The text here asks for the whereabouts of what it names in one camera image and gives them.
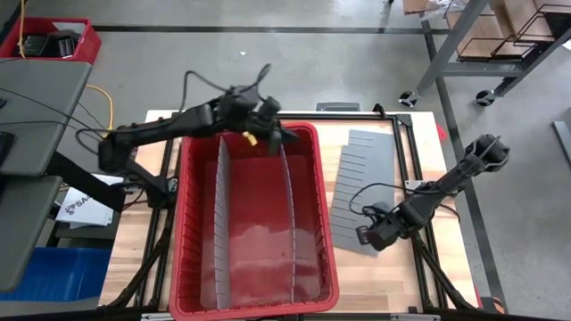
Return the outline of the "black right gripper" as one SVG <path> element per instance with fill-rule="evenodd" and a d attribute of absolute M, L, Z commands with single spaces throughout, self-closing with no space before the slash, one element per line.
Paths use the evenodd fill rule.
<path fill-rule="evenodd" d="M 363 206 L 361 214 L 372 221 L 370 226 L 356 228 L 361 245 L 371 245 L 376 251 L 383 251 L 401 236 L 402 225 L 396 218 L 394 209 L 387 203 L 377 202 Z"/>

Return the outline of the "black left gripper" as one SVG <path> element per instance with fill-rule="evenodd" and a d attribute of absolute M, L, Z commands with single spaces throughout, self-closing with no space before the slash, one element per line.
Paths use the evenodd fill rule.
<path fill-rule="evenodd" d="M 260 108 L 249 118 L 249 133 L 254 136 L 268 136 L 270 155 L 278 154 L 282 143 L 293 143 L 299 139 L 294 131 L 282 128 L 277 115 L 281 111 L 280 102 L 272 96 L 262 101 Z"/>

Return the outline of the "large red plastic bin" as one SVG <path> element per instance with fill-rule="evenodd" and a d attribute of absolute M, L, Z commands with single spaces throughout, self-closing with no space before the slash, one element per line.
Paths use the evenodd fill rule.
<path fill-rule="evenodd" d="M 319 136 L 293 123 L 284 144 L 294 197 L 295 302 L 286 186 L 278 154 L 238 134 L 185 138 L 181 145 L 169 311 L 176 321 L 310 314 L 339 299 Z M 214 280 L 214 197 L 219 138 L 229 154 L 231 303 L 217 309 Z"/>

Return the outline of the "long grey slotted divider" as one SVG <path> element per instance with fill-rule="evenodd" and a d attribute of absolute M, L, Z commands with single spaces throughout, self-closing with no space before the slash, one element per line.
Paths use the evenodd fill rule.
<path fill-rule="evenodd" d="M 229 271 L 229 154 L 223 136 L 219 149 L 214 197 L 214 280 L 217 309 L 231 303 Z"/>
<path fill-rule="evenodd" d="M 295 227 L 295 215 L 294 215 L 294 197 L 293 197 L 293 189 L 291 186 L 291 176 L 289 171 L 289 165 L 286 157 L 286 151 L 283 144 L 279 146 L 279 155 L 283 169 L 283 175 L 285 180 L 285 191 L 286 191 L 286 203 L 287 203 L 287 212 L 290 220 L 290 234 L 291 234 L 291 254 L 292 254 L 292 284 L 291 284 L 291 298 L 290 303 L 294 304 L 295 302 L 295 284 L 296 284 L 296 227 Z"/>

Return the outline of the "brown cardboard piece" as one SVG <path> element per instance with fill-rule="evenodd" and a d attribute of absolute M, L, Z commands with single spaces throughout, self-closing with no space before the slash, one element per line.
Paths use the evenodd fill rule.
<path fill-rule="evenodd" d="M 429 0 L 402 0 L 402 8 L 405 15 L 424 12 L 428 7 Z"/>

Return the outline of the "grey metal cart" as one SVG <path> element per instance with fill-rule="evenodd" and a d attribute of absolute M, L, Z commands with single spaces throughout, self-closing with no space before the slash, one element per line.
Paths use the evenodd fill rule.
<path fill-rule="evenodd" d="M 519 60 L 460 62 L 457 46 L 486 8 L 490 0 L 429 0 L 426 13 L 443 11 L 448 35 L 431 58 L 429 67 L 413 90 L 421 96 L 439 77 L 498 77 L 501 82 L 494 89 L 496 98 L 504 96 L 543 62 L 555 49 L 571 39 L 571 18 L 565 31 L 549 44 L 539 44 Z"/>

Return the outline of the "grey metal bar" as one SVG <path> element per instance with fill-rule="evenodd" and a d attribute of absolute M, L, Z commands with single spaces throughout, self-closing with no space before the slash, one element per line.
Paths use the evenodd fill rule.
<path fill-rule="evenodd" d="M 567 162 L 571 167 L 571 131 L 569 130 L 567 123 L 562 120 L 553 121 L 551 125 L 557 135 Z"/>

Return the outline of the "white printed paper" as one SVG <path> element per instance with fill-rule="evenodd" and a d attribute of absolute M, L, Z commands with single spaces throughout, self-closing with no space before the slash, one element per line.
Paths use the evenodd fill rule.
<path fill-rule="evenodd" d="M 65 194 L 56 221 L 68 223 L 71 229 L 84 226 L 108 226 L 113 210 L 81 191 L 70 188 Z"/>

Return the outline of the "small red crate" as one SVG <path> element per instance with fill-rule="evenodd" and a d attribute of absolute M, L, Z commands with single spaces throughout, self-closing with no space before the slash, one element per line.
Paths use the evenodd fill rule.
<path fill-rule="evenodd" d="M 23 34 L 47 34 L 57 29 L 54 27 L 54 21 L 64 22 L 85 22 L 86 29 L 80 35 L 79 43 L 75 53 L 71 57 L 66 58 L 47 58 L 47 57 L 31 57 L 31 60 L 47 60 L 47 61 L 71 61 L 71 62 L 87 62 L 95 64 L 97 55 L 102 46 L 102 40 L 95 32 L 94 27 L 89 19 L 85 18 L 45 18 L 45 17 L 26 17 L 23 23 Z M 4 41 L 0 44 L 0 58 L 16 58 L 20 59 L 17 44 L 19 42 L 21 19 L 18 18 L 12 28 L 7 32 Z"/>

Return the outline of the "brown cardboard box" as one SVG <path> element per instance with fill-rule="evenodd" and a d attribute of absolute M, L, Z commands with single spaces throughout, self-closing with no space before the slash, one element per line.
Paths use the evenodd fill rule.
<path fill-rule="evenodd" d="M 521 41 L 549 42 L 554 37 L 534 0 L 503 0 L 512 28 Z"/>
<path fill-rule="evenodd" d="M 504 39 L 498 19 L 493 13 L 479 15 L 458 44 L 457 55 L 461 60 L 491 58 Z"/>

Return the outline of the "white paper sheet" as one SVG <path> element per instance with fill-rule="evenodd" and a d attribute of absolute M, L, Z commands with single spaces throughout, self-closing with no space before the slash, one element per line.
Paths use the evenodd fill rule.
<path fill-rule="evenodd" d="M 85 22 L 64 22 L 64 21 L 54 21 L 53 25 L 59 31 L 70 31 L 80 35 L 84 33 L 87 26 Z"/>

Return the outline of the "grey desk top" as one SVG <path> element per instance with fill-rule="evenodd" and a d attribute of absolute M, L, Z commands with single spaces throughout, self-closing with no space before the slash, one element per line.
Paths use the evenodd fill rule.
<path fill-rule="evenodd" d="M 0 174 L 46 172 L 91 69 L 86 62 L 0 58 L 0 132 L 14 134 Z"/>
<path fill-rule="evenodd" d="M 21 281 L 61 184 L 51 176 L 0 178 L 0 292 Z"/>

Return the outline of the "black device box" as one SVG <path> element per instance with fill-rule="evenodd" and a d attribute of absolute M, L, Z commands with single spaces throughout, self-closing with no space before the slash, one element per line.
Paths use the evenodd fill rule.
<path fill-rule="evenodd" d="M 79 39 L 80 34 L 70 29 L 47 34 L 28 34 L 22 39 L 22 49 L 26 56 L 66 58 L 75 53 Z"/>

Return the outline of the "blue plastic bin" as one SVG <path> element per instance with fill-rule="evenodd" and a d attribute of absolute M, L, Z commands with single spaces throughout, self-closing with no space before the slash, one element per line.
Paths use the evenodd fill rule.
<path fill-rule="evenodd" d="M 75 301 L 99 296 L 112 251 L 36 248 L 19 285 L 0 301 Z"/>

